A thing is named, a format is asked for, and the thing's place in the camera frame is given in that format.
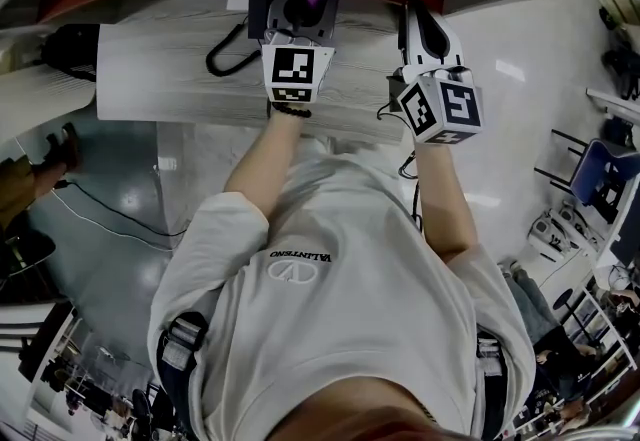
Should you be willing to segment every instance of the chair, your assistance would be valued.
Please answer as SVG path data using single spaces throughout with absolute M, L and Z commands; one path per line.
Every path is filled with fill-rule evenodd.
M 575 196 L 585 206 L 593 206 L 612 224 L 625 183 L 640 173 L 640 153 L 601 139 L 587 144 L 558 130 L 551 133 L 582 146 L 582 152 L 568 148 L 580 161 L 569 181 L 537 167 L 534 171 L 551 178 L 551 185 Z M 615 194 L 613 200 L 607 199 L 610 192 Z

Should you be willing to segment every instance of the floor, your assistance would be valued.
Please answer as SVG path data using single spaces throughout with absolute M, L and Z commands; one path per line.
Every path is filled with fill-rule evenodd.
M 584 140 L 597 135 L 603 116 L 586 87 L 613 92 L 600 64 L 608 34 L 596 0 L 530 0 L 449 18 L 463 45 L 465 64 L 482 91 L 486 129 L 454 148 L 465 195 L 490 254 L 500 260 L 526 246 L 533 220 L 557 195 L 534 175 L 536 162 L 556 169 L 561 152 L 550 143 L 558 128 Z M 77 179 L 90 192 L 160 230 L 175 232 L 228 174 L 257 135 L 256 129 L 148 122 L 98 122 L 93 107 L 20 137 L 32 159 L 44 135 L 73 120 L 83 139 L 85 166 Z M 399 166 L 411 150 L 405 134 L 383 148 Z M 20 154 L 13 142 L 0 158 Z M 407 198 L 413 185 L 404 184 Z M 76 210 L 110 228 L 156 244 L 168 241 L 111 214 L 78 193 L 60 191 Z M 55 197 L 31 209 L 38 229 L 58 246 L 54 277 L 75 302 L 100 343 L 148 365 L 145 335 L 149 304 L 169 253 L 120 238 L 74 217 Z

